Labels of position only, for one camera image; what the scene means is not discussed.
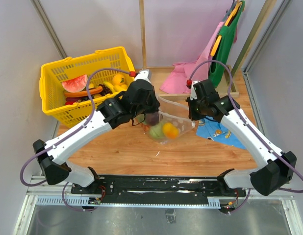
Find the dark purple mangosteen toy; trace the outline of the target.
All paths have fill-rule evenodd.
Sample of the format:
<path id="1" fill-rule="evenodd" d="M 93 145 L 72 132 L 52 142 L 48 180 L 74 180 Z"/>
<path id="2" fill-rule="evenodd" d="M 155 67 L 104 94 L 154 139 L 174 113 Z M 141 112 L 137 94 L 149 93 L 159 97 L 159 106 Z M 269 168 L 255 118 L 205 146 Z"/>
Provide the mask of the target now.
<path id="1" fill-rule="evenodd" d="M 149 126 L 155 126 L 160 122 L 159 113 L 146 114 L 145 123 Z"/>

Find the green cabbage toy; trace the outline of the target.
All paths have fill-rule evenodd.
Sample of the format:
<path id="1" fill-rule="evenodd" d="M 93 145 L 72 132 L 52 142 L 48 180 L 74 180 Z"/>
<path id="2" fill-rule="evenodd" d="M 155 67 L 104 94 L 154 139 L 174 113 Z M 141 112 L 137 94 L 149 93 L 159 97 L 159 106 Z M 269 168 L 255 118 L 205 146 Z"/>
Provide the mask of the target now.
<path id="1" fill-rule="evenodd" d="M 165 138 L 165 135 L 162 130 L 162 125 L 158 124 L 158 125 L 152 126 L 149 130 L 149 135 L 154 139 Z"/>

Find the clear zip top bag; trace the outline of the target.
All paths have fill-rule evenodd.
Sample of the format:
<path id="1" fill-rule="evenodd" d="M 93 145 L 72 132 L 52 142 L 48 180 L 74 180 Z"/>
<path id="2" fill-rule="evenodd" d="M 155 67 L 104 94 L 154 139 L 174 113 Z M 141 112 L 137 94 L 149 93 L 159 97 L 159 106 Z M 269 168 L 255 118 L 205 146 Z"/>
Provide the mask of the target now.
<path id="1" fill-rule="evenodd" d="M 157 100 L 160 103 L 159 111 L 136 117 L 138 124 L 151 139 L 164 144 L 195 128 L 195 122 L 188 117 L 186 105 L 161 96 Z"/>

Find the yellow mango toy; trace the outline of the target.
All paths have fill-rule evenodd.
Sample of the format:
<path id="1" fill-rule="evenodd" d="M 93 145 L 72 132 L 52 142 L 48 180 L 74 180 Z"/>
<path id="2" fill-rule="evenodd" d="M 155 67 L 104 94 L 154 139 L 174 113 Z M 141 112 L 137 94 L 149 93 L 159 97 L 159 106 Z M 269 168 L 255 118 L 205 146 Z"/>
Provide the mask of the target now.
<path id="1" fill-rule="evenodd" d="M 172 123 L 167 122 L 162 127 L 165 137 L 174 140 L 179 136 L 179 130 Z"/>

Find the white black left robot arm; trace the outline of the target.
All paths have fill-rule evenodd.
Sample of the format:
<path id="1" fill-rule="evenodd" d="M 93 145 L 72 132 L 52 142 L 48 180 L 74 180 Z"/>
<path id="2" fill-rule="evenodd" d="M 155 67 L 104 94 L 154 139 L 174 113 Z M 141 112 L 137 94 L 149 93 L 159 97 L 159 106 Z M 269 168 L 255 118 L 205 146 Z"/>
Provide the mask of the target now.
<path id="1" fill-rule="evenodd" d="M 91 167 L 81 167 L 68 158 L 94 138 L 116 127 L 133 121 L 140 114 L 152 114 L 159 110 L 154 86 L 150 81 L 137 79 L 128 90 L 101 103 L 85 120 L 57 138 L 34 143 L 39 154 L 39 165 L 49 185 L 63 181 L 78 184 L 88 193 L 99 190 L 99 178 Z"/>

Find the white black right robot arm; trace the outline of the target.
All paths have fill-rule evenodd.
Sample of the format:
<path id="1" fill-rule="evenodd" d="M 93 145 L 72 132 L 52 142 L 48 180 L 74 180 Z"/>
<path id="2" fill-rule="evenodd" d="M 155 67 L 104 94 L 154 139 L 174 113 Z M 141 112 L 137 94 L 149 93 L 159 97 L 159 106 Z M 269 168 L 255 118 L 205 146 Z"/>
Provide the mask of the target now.
<path id="1" fill-rule="evenodd" d="M 186 99 L 189 118 L 200 120 L 206 116 L 222 124 L 253 156 L 257 168 L 230 169 L 220 175 L 217 191 L 227 196 L 235 188 L 253 188 L 264 196 L 288 183 L 297 158 L 291 151 L 283 152 L 271 143 L 245 115 L 239 104 L 228 95 L 220 97 L 210 80 L 188 81 L 190 96 Z"/>

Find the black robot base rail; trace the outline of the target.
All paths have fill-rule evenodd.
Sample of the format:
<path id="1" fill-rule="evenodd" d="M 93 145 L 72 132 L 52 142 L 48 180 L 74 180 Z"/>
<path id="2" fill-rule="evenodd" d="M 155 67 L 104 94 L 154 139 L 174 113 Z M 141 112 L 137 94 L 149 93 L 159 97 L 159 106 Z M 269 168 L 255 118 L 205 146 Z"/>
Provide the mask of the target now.
<path id="1" fill-rule="evenodd" d="M 222 189 L 215 177 L 117 176 L 100 177 L 100 188 L 91 193 L 73 184 L 72 194 L 89 195 L 89 205 L 104 193 L 102 206 L 117 207 L 220 207 L 211 198 L 233 201 L 246 196 L 241 188 Z"/>

